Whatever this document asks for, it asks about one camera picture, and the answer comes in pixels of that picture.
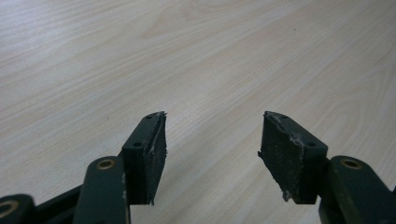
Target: light wood tabletop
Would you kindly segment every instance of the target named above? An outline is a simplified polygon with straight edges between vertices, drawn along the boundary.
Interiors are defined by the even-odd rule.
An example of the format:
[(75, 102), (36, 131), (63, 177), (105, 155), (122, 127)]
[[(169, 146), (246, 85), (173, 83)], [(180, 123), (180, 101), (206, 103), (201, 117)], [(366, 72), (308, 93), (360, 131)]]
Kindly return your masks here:
[(2, 0), (0, 55), (0, 197), (80, 185), (156, 111), (134, 223), (319, 223), (257, 156), (266, 110), (396, 185), (396, 1)]

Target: wood grain surface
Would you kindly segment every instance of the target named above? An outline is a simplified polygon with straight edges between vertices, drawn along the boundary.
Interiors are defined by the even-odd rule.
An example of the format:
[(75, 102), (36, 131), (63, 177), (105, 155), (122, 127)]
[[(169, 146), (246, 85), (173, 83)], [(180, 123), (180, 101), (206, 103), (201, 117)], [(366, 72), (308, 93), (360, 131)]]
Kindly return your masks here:
[(0, 1), (0, 196), (35, 203), (168, 113), (155, 206), (134, 223), (319, 223), (257, 157), (292, 117), (396, 185), (396, 2)]

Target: screw hole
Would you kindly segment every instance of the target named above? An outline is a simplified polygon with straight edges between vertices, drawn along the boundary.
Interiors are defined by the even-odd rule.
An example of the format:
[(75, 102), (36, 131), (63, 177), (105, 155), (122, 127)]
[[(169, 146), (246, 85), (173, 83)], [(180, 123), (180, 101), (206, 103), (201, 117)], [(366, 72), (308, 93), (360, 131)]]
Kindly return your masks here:
[(134, 147), (141, 147), (142, 144), (141, 144), (141, 143), (134, 143), (133, 146), (134, 146)]
[(347, 168), (359, 170), (361, 169), (361, 164), (353, 160), (341, 160), (341, 163)]
[(99, 161), (99, 163), (96, 165), (96, 168), (99, 170), (107, 170), (113, 167), (115, 162), (113, 160), (103, 160)]
[(15, 200), (8, 200), (3, 203), (0, 203), (0, 218), (6, 217), (15, 210), (17, 210), (20, 203)]

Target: wooden table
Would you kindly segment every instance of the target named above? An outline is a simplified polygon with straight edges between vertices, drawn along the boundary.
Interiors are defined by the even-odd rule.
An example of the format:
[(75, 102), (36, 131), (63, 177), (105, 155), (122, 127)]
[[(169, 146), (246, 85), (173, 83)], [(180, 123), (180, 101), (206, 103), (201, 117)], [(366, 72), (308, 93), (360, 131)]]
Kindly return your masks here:
[(396, 2), (0, 2), (0, 196), (35, 203), (168, 113), (155, 206), (134, 223), (318, 223), (257, 157), (286, 114), (396, 185)]

